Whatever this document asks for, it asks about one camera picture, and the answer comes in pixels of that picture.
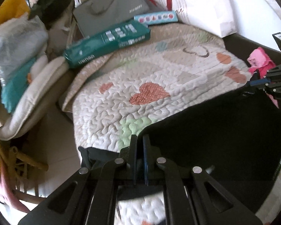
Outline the black pants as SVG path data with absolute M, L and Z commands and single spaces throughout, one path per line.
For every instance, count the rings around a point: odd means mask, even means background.
M 263 91 L 247 95 L 239 88 L 146 127 L 136 135 L 136 185 L 122 186 L 122 200 L 161 191 L 145 184 L 145 135 L 182 170 L 215 167 L 210 176 L 253 213 L 281 170 L 281 109 Z

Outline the pink red garment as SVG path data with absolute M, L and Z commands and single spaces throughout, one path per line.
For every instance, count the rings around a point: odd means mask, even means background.
M 253 75 L 254 72 L 259 72 L 261 78 L 265 78 L 268 70 L 276 67 L 276 64 L 270 59 L 270 57 L 265 53 L 262 47 L 258 47 L 253 50 L 253 52 L 247 58 L 247 62 L 251 65 L 248 71 Z M 264 89 L 265 87 L 250 87 L 246 89 L 246 94 L 254 94 L 259 89 Z

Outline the wooden chair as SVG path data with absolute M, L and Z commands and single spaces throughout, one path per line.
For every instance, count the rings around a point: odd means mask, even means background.
M 18 151 L 15 146 L 9 148 L 7 170 L 12 193 L 21 201 L 38 205 L 45 198 L 39 196 L 38 184 L 36 182 L 34 182 L 34 195 L 27 193 L 29 182 L 32 180 L 28 175 L 30 169 L 46 172 L 49 169 L 49 165 L 36 161 L 32 157 Z

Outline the pink cushion on chair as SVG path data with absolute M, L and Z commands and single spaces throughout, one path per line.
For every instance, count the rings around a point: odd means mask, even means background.
M 30 210 L 13 194 L 9 183 L 6 164 L 2 160 L 0 161 L 0 164 L 0 195 L 4 199 L 4 202 L 13 209 L 29 213 Z

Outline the white pillow red stripes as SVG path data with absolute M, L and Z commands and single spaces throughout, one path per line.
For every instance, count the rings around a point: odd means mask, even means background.
M 171 7 L 178 20 L 220 38 L 237 32 L 230 0 L 152 0 L 157 6 Z

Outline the heart pattern quilted bedspread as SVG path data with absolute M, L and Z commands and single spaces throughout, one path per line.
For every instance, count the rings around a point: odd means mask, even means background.
M 189 107 L 244 88 L 244 61 L 222 39 L 178 23 L 151 28 L 151 38 L 87 63 L 63 110 L 73 115 L 78 148 L 119 152 L 131 135 Z M 281 170 L 256 213 L 268 224 L 281 211 Z

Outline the beige padded lounger cushion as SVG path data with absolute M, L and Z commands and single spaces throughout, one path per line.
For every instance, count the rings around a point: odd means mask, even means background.
M 67 90 L 72 79 L 64 57 L 49 62 L 28 86 L 14 113 L 0 127 L 0 139 L 8 141 L 28 132 Z

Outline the light blue shapes box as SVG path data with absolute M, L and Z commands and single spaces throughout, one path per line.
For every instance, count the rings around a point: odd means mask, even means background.
M 147 26 L 178 22 L 175 11 L 161 11 L 136 15 L 134 16 L 134 20 Z

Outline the green long cardboard box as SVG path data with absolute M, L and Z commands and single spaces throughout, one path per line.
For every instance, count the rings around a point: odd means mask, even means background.
M 69 67 L 74 69 L 121 48 L 147 41 L 150 37 L 151 31 L 148 27 L 130 20 L 79 40 L 65 49 L 63 56 Z

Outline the teal folded cloth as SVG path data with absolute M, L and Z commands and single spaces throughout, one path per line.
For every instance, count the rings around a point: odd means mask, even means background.
M 4 105 L 7 113 L 11 114 L 15 111 L 17 104 L 19 103 L 22 95 L 28 88 L 27 76 L 30 73 L 31 67 L 36 62 L 36 57 L 27 61 L 20 68 L 15 70 L 9 81 L 2 87 L 1 91 L 1 103 Z

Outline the grey laptop bag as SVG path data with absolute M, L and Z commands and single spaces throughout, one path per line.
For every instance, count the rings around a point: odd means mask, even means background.
M 87 37 L 149 10 L 146 0 L 87 0 L 74 9 L 73 16 L 82 36 Z

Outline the clear plastic bedding bag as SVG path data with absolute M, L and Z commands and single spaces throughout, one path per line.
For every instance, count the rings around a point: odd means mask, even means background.
M 5 86 L 14 71 L 46 49 L 48 32 L 38 16 L 27 14 L 0 25 L 0 83 Z

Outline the yellow orange cloth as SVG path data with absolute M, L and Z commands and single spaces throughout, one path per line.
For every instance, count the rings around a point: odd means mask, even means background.
M 25 13 L 30 13 L 26 0 L 5 0 L 0 6 L 0 25 Z

